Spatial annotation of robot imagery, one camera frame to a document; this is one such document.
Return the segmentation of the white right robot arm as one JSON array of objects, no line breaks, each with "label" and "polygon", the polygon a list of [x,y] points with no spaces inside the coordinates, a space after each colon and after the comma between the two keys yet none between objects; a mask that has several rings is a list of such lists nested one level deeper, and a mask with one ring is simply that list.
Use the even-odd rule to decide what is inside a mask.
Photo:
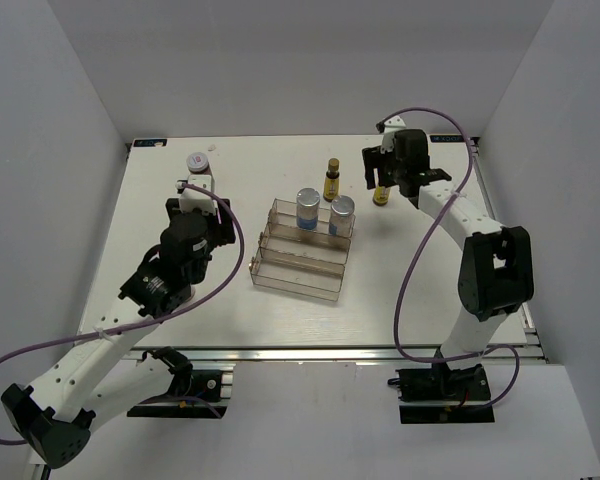
[{"label": "white right robot arm", "polygon": [[362,157],[369,189],[396,186],[461,250],[461,309],[435,354],[444,365],[431,374],[433,390],[455,398],[468,385],[464,370],[480,363],[500,325],[534,294],[530,235],[521,226],[506,227],[481,213],[448,173],[433,168],[422,130],[387,127],[382,143],[365,148]]}]

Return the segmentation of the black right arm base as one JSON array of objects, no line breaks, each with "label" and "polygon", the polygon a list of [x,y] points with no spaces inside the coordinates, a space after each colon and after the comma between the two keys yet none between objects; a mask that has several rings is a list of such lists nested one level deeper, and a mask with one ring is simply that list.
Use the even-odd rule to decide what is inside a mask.
[{"label": "black right arm base", "polygon": [[387,385],[398,392],[404,425],[488,424],[495,422],[491,390],[481,364],[450,370],[445,364],[401,369]]}]

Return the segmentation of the white blue jar silver lid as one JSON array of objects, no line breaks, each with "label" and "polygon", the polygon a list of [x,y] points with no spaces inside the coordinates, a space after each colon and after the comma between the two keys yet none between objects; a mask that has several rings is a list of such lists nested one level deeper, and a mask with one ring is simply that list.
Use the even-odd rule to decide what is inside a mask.
[{"label": "white blue jar silver lid", "polygon": [[296,195],[296,225],[304,230],[315,230],[318,224],[320,194],[313,188],[302,188]]}]

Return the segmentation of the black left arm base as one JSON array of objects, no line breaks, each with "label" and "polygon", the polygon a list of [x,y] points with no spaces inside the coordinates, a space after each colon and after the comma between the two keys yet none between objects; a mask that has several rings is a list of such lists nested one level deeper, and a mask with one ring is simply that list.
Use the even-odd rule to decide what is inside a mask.
[{"label": "black left arm base", "polygon": [[128,418],[220,420],[224,417],[232,386],[229,370],[197,368],[172,347],[145,350],[138,363],[149,358],[165,363],[172,379],[164,394],[128,410]]}]

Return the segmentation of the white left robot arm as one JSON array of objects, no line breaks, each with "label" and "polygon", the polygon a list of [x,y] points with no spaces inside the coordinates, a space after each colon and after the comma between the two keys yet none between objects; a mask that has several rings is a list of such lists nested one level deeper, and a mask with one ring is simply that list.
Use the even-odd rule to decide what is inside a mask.
[{"label": "white left robot arm", "polygon": [[191,362],[173,347],[145,352],[120,383],[105,377],[145,336],[190,303],[214,249],[243,243],[229,200],[213,196],[212,210],[186,212],[166,204],[169,225],[120,288],[91,333],[28,385],[10,385],[1,402],[19,435],[51,469],[71,462],[92,434],[145,400],[178,402],[192,392]]}]

